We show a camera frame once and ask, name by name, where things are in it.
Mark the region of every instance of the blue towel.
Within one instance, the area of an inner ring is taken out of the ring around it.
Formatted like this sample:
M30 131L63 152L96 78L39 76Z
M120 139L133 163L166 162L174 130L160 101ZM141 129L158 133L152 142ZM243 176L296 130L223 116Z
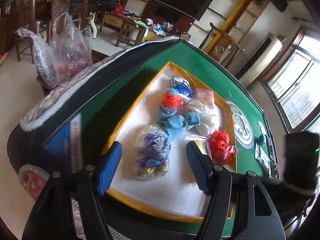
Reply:
M164 105L159 106L158 108L158 119L160 121L165 121L168 118L174 116L177 112L177 109L175 109L173 112L171 112L167 107Z
M175 115L167 120L159 120L162 130L169 136L171 141L180 137L187 127L190 129L200 124L200 116L195 112L189 112L184 115Z
M174 88L166 88L166 94L174 94L175 96L178 95L178 90L174 89ZM167 120L168 118L174 116L177 112L177 109L175 108L172 112L167 108L165 107L165 105L161 105L159 106L159 109L158 109L158 118L160 121L165 121Z

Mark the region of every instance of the white cloth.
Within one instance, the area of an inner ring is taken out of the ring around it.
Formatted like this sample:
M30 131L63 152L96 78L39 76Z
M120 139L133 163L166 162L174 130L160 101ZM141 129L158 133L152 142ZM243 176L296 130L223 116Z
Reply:
M186 105L186 112L195 112L200 116L200 125L196 125L196 129L202 136L213 134L219 130L220 121L217 109L214 106L206 106L197 100L189 100Z

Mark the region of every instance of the screw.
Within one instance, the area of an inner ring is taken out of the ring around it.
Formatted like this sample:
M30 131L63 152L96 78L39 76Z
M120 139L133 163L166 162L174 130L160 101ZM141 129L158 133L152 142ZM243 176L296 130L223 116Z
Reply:
M54 173L52 173L52 177L57 178L60 176L60 172L55 171Z
M93 165L87 165L87 166L85 167L85 170L86 170L86 171L93 171L93 170L94 170L94 166L93 166Z
M221 165L215 165L214 167L215 171L222 171L223 167Z
M248 171L248 175L250 177L255 177L256 176L256 173L254 171Z

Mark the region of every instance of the green table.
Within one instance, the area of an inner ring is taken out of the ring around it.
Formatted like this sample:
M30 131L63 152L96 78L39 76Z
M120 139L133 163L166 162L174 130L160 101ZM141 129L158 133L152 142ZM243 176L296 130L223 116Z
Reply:
M109 135L120 118L143 88L168 61L172 61L186 69L222 98L230 98L246 115L255 138L261 134L258 121L262 122L267 132L269 132L261 109L248 96L245 90L240 88L229 75L224 73L218 67L218 63L213 64L207 57L193 49L191 45L180 42L145 62L134 71L127 73L123 78L114 82L109 88L97 95L91 103L83 107L81 110L82 143L85 164L92 163L97 155L102 152ZM248 170L253 170L258 175L263 175L262 168L254 158L254 147L248 150L239 143L236 146L239 149L237 172L244 174ZM266 146L263 146L263 150L266 153L268 152ZM167 220L157 223L165 228L188 233L196 233L199 228L199 224L186 224ZM233 218L227 221L224 235L231 234L232 225Z

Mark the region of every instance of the blue and white patterned package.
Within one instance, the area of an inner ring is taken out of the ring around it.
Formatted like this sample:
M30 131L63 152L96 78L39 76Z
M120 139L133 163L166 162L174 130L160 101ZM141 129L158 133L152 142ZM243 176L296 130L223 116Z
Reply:
M170 87L178 91L179 96L184 99L186 104L189 100L193 99L192 91L188 80L182 77L172 76L170 78Z
M140 130L135 148L139 152L135 166L137 178L150 179L168 172L171 141L158 125Z

